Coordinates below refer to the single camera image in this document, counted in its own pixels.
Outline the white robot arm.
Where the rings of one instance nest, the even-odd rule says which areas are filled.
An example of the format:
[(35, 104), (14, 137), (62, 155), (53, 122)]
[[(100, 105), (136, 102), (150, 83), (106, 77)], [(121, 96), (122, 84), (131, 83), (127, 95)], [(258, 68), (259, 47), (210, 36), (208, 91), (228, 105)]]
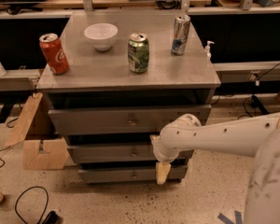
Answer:
[(280, 224), (280, 112), (205, 126), (194, 115), (185, 114), (150, 140), (160, 185), (182, 151), (199, 149), (252, 157), (244, 224)]

